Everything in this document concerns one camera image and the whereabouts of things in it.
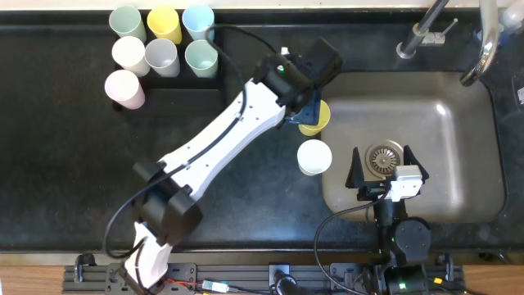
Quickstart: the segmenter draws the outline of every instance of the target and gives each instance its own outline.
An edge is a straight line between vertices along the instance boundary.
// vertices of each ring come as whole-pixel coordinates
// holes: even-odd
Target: black countertop
[[[243,24],[280,48],[305,50],[324,37],[344,58],[343,71],[458,71],[477,58],[472,31],[478,11],[446,11],[434,24],[459,23],[441,48],[396,56],[422,11],[217,11],[221,23]],[[115,69],[109,12],[3,12],[0,17],[0,249],[98,251],[107,221],[144,183],[133,172],[141,157],[156,160],[181,146],[212,116],[122,116],[104,94]],[[264,48],[235,32],[221,33],[224,50],[248,77]],[[484,224],[432,224],[433,249],[495,250],[524,246],[524,37],[498,50],[483,77],[493,95],[508,197]],[[225,69],[224,93],[240,85]],[[258,137],[219,173],[198,202],[204,220],[178,250],[311,249],[331,214],[320,176],[297,168],[306,138],[294,125]],[[130,214],[115,224],[114,248],[129,247]],[[335,220],[326,249],[376,247],[372,223]]]

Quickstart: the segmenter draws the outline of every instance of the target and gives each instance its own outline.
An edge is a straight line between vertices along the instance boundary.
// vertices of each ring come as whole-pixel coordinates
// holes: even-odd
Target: yellow cup
[[[322,130],[329,123],[331,119],[331,111],[329,106],[323,100],[320,101],[320,118],[318,119],[317,125],[298,125],[298,130],[301,131],[303,135],[314,136],[320,130]]]
[[[182,42],[182,30],[178,13],[172,7],[157,7],[147,15],[147,26],[157,38],[173,41],[175,44]]]

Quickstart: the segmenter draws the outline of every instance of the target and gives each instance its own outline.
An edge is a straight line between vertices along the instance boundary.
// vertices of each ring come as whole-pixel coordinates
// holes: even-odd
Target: drain strainer
[[[369,170],[378,177],[389,176],[395,167],[402,165],[402,148],[398,143],[386,140],[374,144],[366,152],[366,163]]]

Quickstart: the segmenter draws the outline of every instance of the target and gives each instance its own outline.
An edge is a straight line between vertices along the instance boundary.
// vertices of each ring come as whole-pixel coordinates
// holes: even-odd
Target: sink
[[[433,222],[483,222],[501,211],[504,180],[491,97],[484,84],[459,83],[459,73],[344,73],[323,90],[331,109],[321,133],[333,159],[323,196],[334,212],[363,205],[346,188],[354,147],[366,180],[402,165],[409,145],[430,175],[421,194],[406,200],[410,216]],[[344,216],[366,220],[366,211]],[[373,210],[368,219],[373,220]]]

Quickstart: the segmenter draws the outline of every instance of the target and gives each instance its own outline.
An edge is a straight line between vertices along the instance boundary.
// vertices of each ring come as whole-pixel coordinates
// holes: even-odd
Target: faucet
[[[445,33],[456,23],[456,19],[442,33],[430,33],[429,27],[435,18],[442,12],[449,0],[436,0],[427,11],[420,23],[413,26],[406,41],[399,43],[396,48],[398,55],[408,59],[415,55],[419,46],[438,46],[444,44]],[[460,77],[463,86],[470,86],[477,81],[488,69],[499,44],[499,13],[495,0],[479,0],[482,18],[482,45],[481,53],[469,70]]]

